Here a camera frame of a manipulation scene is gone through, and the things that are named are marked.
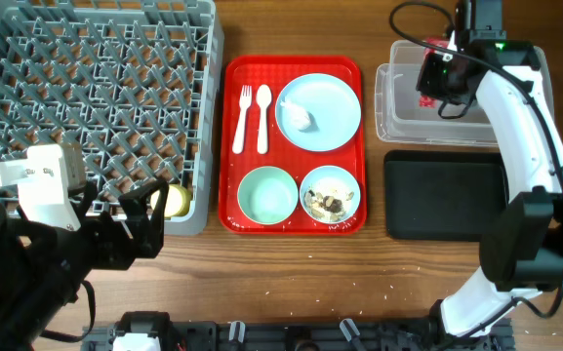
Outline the red plastic tray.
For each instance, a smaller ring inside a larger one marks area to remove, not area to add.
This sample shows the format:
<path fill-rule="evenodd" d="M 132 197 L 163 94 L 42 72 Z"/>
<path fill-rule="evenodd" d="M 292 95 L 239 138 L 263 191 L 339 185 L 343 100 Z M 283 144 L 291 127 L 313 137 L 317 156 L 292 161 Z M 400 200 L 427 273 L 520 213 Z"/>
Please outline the red plastic tray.
<path fill-rule="evenodd" d="M 224 227 L 238 234 L 349 235 L 366 220 L 366 179 L 364 137 L 361 122 L 353 138 L 342 147 L 327 152 L 312 152 L 294 146 L 279 131 L 275 121 L 275 103 L 279 93 L 292 80 L 310 73 L 324 73 L 343 80 L 357 94 L 361 105 L 361 73 L 344 56 L 243 56 L 226 68 L 224 80 L 221 164 L 219 180 L 219 218 Z M 272 92 L 267 108 L 268 151 L 257 151 L 260 109 L 257 90 L 266 84 Z M 234 154 L 232 142 L 239 116 L 239 97 L 244 85 L 252 87 L 252 104 L 247 112 L 244 150 Z M 349 171 L 361 189 L 358 214 L 340 226 L 311 219 L 300 204 L 300 186 L 304 177 L 321 166 L 338 166 Z M 246 218 L 239 209 L 237 190 L 242 178 L 253 169 L 272 166 L 286 171 L 296 182 L 299 201 L 292 215 L 274 225 L 260 225 Z"/>

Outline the white plastic fork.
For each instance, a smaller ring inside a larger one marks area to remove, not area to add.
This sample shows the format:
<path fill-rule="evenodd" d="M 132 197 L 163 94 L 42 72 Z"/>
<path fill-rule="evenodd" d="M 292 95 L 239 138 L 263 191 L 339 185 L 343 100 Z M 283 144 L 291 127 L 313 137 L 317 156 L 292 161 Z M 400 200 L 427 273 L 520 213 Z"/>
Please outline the white plastic fork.
<path fill-rule="evenodd" d="M 244 85 L 240 92 L 240 97 L 239 97 L 240 110 L 239 110 L 238 122 L 237 122 L 235 135 L 231 148 L 234 154 L 240 154 L 244 150 L 247 112 L 251 104 L 252 104 L 252 87 L 248 85 Z"/>

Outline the black waste tray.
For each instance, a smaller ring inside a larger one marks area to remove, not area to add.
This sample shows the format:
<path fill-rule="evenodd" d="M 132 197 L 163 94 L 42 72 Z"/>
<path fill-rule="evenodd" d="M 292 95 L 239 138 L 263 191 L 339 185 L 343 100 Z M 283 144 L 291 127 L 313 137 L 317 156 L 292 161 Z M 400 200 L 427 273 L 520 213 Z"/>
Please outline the black waste tray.
<path fill-rule="evenodd" d="M 498 153 L 393 150 L 383 175 L 385 229 L 394 239 L 478 242 L 507 205 Z"/>

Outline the red ketchup packet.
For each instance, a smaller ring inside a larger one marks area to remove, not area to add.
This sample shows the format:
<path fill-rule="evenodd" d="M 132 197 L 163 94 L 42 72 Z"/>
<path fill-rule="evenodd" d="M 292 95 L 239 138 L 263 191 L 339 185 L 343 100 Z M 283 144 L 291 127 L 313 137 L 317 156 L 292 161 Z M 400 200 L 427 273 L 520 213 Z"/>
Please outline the red ketchup packet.
<path fill-rule="evenodd" d="M 442 48 L 447 48 L 449 44 L 449 40 L 446 38 L 438 38 L 438 37 L 427 37 L 425 41 L 431 45 L 435 45 Z M 419 99 L 419 107 L 422 108 L 436 108 L 439 102 L 437 99 L 428 97 L 425 95 L 421 95 Z"/>

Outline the food scraps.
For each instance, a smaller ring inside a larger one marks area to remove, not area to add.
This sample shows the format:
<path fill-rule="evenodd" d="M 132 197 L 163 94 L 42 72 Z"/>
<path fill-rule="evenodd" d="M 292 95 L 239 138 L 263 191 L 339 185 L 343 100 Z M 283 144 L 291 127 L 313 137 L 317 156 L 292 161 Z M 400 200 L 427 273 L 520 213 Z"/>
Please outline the food scraps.
<path fill-rule="evenodd" d="M 353 192 L 323 194 L 309 189 L 303 196 L 303 204 L 306 212 L 316 220 L 338 222 L 345 217 L 353 197 Z"/>

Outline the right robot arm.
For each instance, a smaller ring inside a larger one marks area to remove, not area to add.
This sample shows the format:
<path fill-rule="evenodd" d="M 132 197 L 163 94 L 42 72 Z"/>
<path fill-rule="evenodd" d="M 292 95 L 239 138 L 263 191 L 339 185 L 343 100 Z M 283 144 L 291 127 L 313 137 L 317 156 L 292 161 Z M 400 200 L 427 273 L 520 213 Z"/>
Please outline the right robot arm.
<path fill-rule="evenodd" d="M 553 292 L 563 298 L 563 143 L 543 91 L 535 47 L 509 40 L 499 1 L 461 1 L 449 44 L 430 45 L 417 89 L 443 104 L 478 105 L 490 121 L 505 169 L 508 203 L 483 235 L 480 266 L 440 304 L 453 338 L 488 334 L 520 304 Z"/>

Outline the green bowl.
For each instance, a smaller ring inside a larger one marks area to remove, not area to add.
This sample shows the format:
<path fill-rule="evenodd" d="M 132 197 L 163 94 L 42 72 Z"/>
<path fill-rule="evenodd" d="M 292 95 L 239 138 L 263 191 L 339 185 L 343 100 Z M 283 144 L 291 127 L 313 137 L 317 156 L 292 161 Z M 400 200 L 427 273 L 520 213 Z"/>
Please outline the green bowl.
<path fill-rule="evenodd" d="M 242 214 L 260 225 L 288 219 L 299 201 L 294 179 L 284 170 L 263 166 L 248 172 L 240 181 L 237 202 Z"/>

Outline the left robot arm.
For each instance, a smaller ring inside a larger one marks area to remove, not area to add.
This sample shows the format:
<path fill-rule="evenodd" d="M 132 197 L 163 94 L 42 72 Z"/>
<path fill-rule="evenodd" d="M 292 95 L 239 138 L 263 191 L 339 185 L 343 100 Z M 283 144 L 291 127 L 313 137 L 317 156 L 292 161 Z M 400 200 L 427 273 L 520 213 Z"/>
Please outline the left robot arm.
<path fill-rule="evenodd" d="M 79 336 L 48 330 L 49 322 L 84 288 L 89 311 L 96 311 L 95 291 L 87 281 L 94 269 L 126 270 L 138 258 L 158 256 L 164 242 L 164 211 L 169 185 L 154 180 L 120 196 L 122 224 L 108 213 L 87 217 L 97 193 L 84 191 L 75 207 L 78 229 L 61 229 L 10 218 L 0 204 L 0 350 L 29 350 L 45 337 L 75 343 Z"/>

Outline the white napkin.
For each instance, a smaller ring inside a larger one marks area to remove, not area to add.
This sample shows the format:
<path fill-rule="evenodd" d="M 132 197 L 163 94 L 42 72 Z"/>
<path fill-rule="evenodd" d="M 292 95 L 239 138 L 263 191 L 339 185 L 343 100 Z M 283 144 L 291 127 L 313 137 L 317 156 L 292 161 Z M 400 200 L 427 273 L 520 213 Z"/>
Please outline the white napkin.
<path fill-rule="evenodd" d="M 286 112 L 290 125 L 300 132 L 306 132 L 312 126 L 311 115 L 299 104 L 292 102 L 288 97 L 280 102 Z"/>

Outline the grey dishwasher rack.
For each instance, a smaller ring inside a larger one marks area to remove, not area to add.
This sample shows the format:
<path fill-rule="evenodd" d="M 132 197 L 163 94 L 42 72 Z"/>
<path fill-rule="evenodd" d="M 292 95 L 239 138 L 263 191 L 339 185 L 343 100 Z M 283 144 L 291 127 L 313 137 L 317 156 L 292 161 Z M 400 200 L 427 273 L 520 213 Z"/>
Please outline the grey dishwasher rack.
<path fill-rule="evenodd" d="M 98 191 L 90 213 L 154 179 L 186 188 L 166 232 L 209 212 L 223 32 L 212 1 L 0 1 L 0 162 L 76 142 Z M 0 187 L 14 210 L 19 193 Z"/>

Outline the clear plastic bin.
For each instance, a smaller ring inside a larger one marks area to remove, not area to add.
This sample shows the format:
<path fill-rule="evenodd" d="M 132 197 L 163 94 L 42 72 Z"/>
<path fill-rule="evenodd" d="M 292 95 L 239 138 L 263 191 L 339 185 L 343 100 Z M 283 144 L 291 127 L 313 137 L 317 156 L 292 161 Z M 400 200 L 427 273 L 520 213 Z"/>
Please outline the clear plastic bin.
<path fill-rule="evenodd" d="M 380 140 L 397 143 L 472 147 L 497 145 L 492 126 L 477 106 L 457 120 L 445 120 L 436 108 L 419 107 L 416 86 L 424 48 L 406 40 L 394 42 L 388 63 L 379 66 L 375 84 L 375 119 Z"/>

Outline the large light blue plate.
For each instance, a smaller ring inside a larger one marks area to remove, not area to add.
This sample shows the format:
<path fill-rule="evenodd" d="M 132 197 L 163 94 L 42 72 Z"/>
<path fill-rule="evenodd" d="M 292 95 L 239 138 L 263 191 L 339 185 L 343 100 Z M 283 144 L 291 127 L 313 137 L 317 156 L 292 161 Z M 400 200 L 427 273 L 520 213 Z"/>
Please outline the large light blue plate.
<path fill-rule="evenodd" d="M 311 115 L 306 132 L 295 130 L 280 102 L 289 98 Z M 275 121 L 281 134 L 294 146 L 312 152 L 327 152 L 348 143 L 359 129 L 361 105 L 343 80 L 324 73 L 310 73 L 288 83 L 275 103 Z"/>

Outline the yellow plastic cup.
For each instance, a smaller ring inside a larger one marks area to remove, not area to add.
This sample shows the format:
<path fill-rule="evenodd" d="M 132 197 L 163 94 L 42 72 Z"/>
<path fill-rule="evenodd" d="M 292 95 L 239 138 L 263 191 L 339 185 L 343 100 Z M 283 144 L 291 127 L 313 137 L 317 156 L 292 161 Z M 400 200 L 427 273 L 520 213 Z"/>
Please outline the yellow plastic cup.
<path fill-rule="evenodd" d="M 189 212 L 192 193 L 187 188 L 170 184 L 164 209 L 164 217 L 185 216 Z"/>

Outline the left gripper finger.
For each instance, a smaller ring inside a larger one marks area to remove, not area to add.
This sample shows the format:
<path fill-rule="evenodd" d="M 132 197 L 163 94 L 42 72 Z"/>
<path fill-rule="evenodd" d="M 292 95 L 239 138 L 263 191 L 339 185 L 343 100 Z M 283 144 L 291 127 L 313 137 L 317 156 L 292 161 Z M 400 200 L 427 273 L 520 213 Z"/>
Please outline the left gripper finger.
<path fill-rule="evenodd" d="M 83 219 L 98 197 L 97 184 L 87 181 L 81 190 L 75 190 L 69 203 L 78 219 Z"/>
<path fill-rule="evenodd" d="M 126 225 L 134 237 L 160 237 L 164 230 L 164 211 L 169 185 L 155 179 L 118 197 Z"/>

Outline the light blue bowl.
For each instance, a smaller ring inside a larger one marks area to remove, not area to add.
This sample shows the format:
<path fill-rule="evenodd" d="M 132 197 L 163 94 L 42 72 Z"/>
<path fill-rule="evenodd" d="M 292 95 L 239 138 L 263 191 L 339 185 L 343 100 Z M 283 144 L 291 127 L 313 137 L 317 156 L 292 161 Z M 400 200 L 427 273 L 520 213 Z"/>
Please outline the light blue bowl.
<path fill-rule="evenodd" d="M 332 192 L 338 191 L 340 193 L 353 192 L 354 197 L 351 200 L 351 204 L 345 217 L 338 222 L 323 222 L 316 220 L 308 213 L 306 213 L 311 219 L 316 222 L 340 226 L 343 223 L 350 222 L 351 219 L 358 214 L 359 206 L 361 203 L 361 189 L 358 181 L 355 177 L 347 170 L 338 166 L 321 166 L 310 171 L 302 180 L 300 186 L 300 204 L 302 209 L 306 212 L 303 204 L 303 196 L 307 190 L 314 190 L 315 192 L 321 192 L 323 194 L 330 194 Z"/>

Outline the white plastic spoon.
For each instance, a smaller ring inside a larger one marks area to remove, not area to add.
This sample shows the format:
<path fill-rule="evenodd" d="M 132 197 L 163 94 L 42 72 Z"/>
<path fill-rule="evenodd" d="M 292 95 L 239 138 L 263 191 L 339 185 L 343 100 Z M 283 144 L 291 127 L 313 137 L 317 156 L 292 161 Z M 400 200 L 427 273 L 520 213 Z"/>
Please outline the white plastic spoon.
<path fill-rule="evenodd" d="M 260 85 L 256 95 L 256 103 L 260 109 L 257 139 L 257 151 L 259 154 L 265 154 L 268 151 L 267 108 L 271 102 L 272 92 L 270 88 L 266 84 Z"/>

